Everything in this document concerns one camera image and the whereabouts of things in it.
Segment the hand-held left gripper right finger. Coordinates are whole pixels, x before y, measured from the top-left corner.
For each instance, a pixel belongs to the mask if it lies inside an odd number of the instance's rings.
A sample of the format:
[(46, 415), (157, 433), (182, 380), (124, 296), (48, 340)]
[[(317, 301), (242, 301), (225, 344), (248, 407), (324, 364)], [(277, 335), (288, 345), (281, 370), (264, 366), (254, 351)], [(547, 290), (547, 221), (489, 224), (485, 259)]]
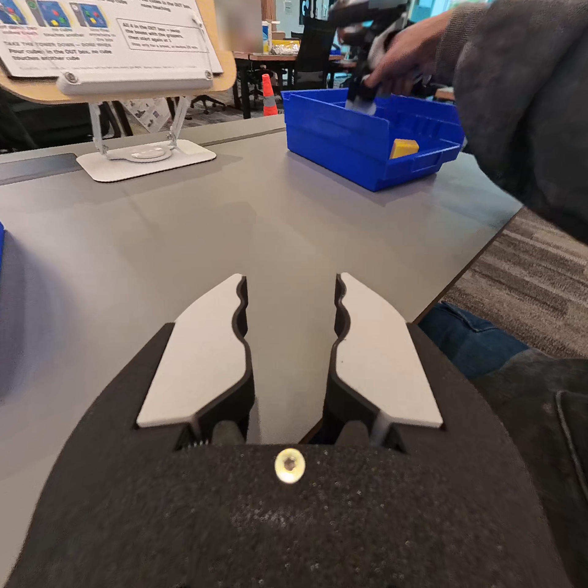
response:
[(444, 422), (409, 328), (388, 301), (347, 272), (334, 288), (322, 440), (359, 422), (371, 445), (403, 445), (399, 425), (441, 430)]

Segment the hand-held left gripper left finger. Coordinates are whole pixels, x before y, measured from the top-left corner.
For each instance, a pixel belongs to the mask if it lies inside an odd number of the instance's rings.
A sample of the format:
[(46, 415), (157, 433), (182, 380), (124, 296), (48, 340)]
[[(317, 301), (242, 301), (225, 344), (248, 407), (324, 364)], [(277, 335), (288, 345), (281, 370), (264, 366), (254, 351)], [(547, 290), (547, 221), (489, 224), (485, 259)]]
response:
[(222, 421), (248, 428), (255, 391), (247, 305), (246, 276), (235, 273), (177, 317), (138, 413), (139, 428), (187, 425), (199, 442), (210, 440)]

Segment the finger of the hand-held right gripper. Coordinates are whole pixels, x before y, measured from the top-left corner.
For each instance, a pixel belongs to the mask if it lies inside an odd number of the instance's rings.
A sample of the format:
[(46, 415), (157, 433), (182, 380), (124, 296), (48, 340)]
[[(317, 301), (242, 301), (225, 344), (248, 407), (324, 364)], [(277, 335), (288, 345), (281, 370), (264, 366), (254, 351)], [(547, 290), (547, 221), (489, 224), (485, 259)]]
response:
[(369, 116), (374, 115), (377, 110), (375, 104), (377, 92), (376, 88), (368, 86), (349, 86), (345, 108)]

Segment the grey desk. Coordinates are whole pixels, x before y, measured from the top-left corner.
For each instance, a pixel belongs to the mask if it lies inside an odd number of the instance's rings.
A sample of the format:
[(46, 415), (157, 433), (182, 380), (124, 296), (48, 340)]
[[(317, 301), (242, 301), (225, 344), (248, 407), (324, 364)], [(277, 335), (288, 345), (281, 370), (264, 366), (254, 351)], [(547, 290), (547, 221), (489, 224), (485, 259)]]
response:
[[(283, 126), (278, 116), (182, 136), (201, 145)], [(322, 414), (336, 275), (416, 322), (520, 209), (465, 154), (372, 193), (290, 152), (285, 131), (209, 149), (211, 162), (119, 183), (77, 171), (1, 186), (1, 586), (71, 431), (197, 298), (247, 277), (249, 439), (299, 442)]]

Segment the person's right hand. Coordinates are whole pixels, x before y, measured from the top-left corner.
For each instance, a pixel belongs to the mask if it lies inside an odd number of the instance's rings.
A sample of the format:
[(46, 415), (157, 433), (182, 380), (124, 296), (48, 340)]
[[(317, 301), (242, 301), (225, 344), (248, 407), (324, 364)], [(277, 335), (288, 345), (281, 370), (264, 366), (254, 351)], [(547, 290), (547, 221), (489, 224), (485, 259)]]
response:
[(445, 11), (398, 33), (364, 85), (386, 86), (392, 94), (409, 96), (417, 77), (434, 73), (437, 46), (452, 15), (453, 10)]

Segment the black office chair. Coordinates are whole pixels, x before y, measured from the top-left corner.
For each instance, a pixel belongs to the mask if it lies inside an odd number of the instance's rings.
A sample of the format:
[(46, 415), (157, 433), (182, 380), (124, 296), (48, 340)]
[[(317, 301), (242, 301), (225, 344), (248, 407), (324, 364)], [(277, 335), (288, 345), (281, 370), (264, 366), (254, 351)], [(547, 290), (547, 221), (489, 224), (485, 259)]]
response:
[(306, 17), (293, 70), (293, 90), (327, 87), (330, 51), (336, 33), (331, 21)]

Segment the orange traffic cone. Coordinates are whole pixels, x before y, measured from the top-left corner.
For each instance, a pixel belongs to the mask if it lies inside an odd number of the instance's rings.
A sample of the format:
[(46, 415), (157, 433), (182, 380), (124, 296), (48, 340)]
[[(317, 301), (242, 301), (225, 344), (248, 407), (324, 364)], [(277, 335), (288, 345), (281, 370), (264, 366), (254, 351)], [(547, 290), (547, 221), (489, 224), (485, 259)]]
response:
[(262, 92), (263, 92), (263, 115), (274, 116), (278, 115), (278, 108), (276, 105), (275, 95), (269, 74), (262, 75)]

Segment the brown table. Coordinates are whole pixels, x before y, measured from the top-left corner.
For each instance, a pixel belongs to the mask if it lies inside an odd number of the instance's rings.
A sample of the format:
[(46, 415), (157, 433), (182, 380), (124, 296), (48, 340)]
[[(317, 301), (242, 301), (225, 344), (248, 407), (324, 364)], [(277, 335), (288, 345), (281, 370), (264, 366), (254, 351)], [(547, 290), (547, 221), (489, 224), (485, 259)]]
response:
[(356, 63), (346, 60), (342, 55), (330, 55), (321, 67), (321, 72), (306, 72), (311, 61), (299, 59), (295, 55), (257, 54), (233, 52), (237, 68), (237, 79), (233, 85), (235, 107), (242, 112), (243, 119), (251, 117), (251, 96), (249, 78), (251, 73), (264, 70), (277, 74), (279, 93), (310, 89), (332, 89), (334, 74), (354, 69)]

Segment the wooden document stand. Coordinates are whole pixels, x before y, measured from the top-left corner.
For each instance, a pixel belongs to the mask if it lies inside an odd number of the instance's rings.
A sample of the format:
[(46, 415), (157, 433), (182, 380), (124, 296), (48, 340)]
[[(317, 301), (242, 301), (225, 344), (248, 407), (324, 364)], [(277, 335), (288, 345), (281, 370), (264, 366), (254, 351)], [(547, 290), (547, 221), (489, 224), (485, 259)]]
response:
[[(46, 105), (88, 104), (95, 151), (107, 159), (162, 160), (169, 158), (178, 145), (180, 131), (191, 100), (200, 92), (221, 92), (236, 79), (236, 65), (231, 51), (221, 47), (213, 1), (195, 1), (223, 73), (208, 70), (86, 70), (63, 72), (50, 78), (14, 78), (1, 64), (1, 88), (19, 98)], [(109, 148), (104, 142), (99, 122), (99, 106), (112, 100), (180, 98), (165, 141), (144, 143), (126, 148)]]

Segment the person's grey hoodie torso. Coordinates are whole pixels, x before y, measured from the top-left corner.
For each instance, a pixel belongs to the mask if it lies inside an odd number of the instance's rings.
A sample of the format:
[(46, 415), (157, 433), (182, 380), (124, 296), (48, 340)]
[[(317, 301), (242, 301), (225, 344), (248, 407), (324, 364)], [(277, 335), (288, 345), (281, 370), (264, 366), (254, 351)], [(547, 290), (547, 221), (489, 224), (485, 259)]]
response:
[(528, 349), (471, 382), (526, 463), (570, 581), (587, 587), (587, 360)]

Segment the printed instruction poster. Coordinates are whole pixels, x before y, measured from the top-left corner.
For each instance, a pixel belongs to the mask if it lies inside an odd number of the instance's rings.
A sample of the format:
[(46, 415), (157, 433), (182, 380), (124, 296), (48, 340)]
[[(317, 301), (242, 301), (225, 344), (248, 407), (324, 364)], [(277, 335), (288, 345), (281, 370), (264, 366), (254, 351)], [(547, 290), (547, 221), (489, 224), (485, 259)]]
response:
[(171, 113), (165, 98), (128, 100), (122, 102), (132, 130), (139, 128), (154, 134), (169, 127)]

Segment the printed instruction sheet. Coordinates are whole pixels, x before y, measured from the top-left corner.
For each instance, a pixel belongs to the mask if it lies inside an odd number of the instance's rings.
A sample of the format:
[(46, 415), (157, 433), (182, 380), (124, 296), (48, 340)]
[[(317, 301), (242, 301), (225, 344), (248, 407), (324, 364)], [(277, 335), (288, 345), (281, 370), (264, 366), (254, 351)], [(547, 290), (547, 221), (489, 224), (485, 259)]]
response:
[(1, 63), (14, 78), (86, 70), (223, 73), (195, 1), (1, 1)]

